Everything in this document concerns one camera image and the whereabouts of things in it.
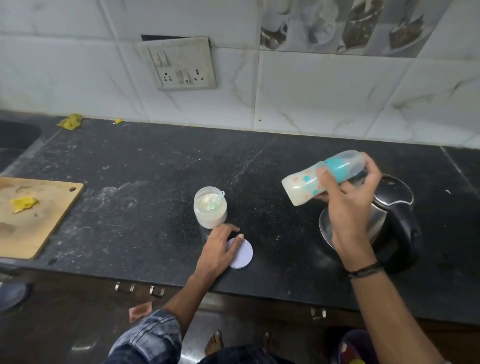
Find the hand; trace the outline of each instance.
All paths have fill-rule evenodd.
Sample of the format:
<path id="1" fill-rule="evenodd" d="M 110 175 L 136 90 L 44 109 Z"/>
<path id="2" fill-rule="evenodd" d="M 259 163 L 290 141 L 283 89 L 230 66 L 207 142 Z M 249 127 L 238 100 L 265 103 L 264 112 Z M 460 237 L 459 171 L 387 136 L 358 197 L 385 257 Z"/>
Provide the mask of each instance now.
<path id="1" fill-rule="evenodd" d="M 222 224 L 212 230 L 198 259 L 194 275 L 210 279 L 213 283 L 225 272 L 244 238 L 243 234 L 238 234 L 227 251 L 227 238 L 232 231 L 240 231 L 240 228 L 232 224 Z"/>
<path id="2" fill-rule="evenodd" d="M 373 194 L 382 178 L 377 165 L 367 154 L 365 166 L 368 175 L 362 186 L 356 188 L 350 182 L 338 185 L 327 168 L 318 168 L 317 177 L 327 189 L 328 215 L 332 223 L 332 243 L 346 270 L 355 271 L 376 262 L 372 246 L 367 239 L 367 224 Z"/>

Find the white round lid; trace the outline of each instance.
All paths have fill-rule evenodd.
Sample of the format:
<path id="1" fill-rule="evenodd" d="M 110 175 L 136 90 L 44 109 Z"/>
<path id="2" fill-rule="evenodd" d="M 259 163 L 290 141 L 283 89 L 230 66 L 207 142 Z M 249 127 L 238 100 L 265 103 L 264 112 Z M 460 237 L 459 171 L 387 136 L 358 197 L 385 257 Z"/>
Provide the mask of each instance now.
<path id="1" fill-rule="evenodd" d="M 227 242 L 227 250 L 232 246 L 233 239 L 230 239 Z M 248 242 L 247 239 L 243 239 L 243 242 L 240 245 L 240 248 L 237 251 L 237 254 L 233 258 L 230 266 L 234 269 L 245 268 L 253 257 L 253 248 L 252 245 Z"/>

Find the black sink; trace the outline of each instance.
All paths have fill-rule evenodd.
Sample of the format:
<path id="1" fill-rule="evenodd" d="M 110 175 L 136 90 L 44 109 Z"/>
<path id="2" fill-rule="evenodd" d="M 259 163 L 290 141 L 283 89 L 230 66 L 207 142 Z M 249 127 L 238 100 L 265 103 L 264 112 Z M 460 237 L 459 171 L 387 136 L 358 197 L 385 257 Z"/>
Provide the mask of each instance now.
<path id="1" fill-rule="evenodd" d="M 26 151 L 41 133 L 36 125 L 0 120 L 0 172 Z"/>

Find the kettle lid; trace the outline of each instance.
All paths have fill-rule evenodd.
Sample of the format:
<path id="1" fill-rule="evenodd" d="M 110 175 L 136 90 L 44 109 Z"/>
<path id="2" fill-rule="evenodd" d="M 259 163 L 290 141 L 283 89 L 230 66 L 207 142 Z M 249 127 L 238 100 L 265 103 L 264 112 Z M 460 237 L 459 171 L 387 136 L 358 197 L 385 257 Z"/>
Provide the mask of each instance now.
<path id="1" fill-rule="evenodd" d="M 396 177 L 384 174 L 375 190 L 374 201 L 380 206 L 392 206 L 398 203 L 413 204 L 413 192 Z"/>

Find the white marble tile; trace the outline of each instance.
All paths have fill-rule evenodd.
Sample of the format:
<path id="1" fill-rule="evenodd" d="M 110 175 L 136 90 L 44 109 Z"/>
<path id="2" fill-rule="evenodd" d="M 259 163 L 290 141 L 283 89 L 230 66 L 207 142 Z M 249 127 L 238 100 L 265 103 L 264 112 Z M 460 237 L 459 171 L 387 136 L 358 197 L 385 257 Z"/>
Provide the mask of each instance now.
<path id="1" fill-rule="evenodd" d="M 102 0 L 120 40 L 208 36 L 216 47 L 258 49 L 260 0 Z"/>
<path id="2" fill-rule="evenodd" d="M 1 0 L 0 32 L 111 38 L 96 0 Z"/>
<path id="3" fill-rule="evenodd" d="M 130 43 L 120 45 L 151 122 L 252 129 L 258 51 L 212 49 L 217 88 L 158 91 Z"/>
<path id="4" fill-rule="evenodd" d="M 146 120 L 115 43 L 0 36 L 0 109 Z"/>
<path id="5" fill-rule="evenodd" d="M 255 130 L 363 138 L 410 62 L 261 50 Z"/>
<path id="6" fill-rule="evenodd" d="M 480 1 L 453 0 L 418 58 L 480 61 Z"/>
<path id="7" fill-rule="evenodd" d="M 367 138 L 479 143 L 480 62 L 414 60 Z"/>

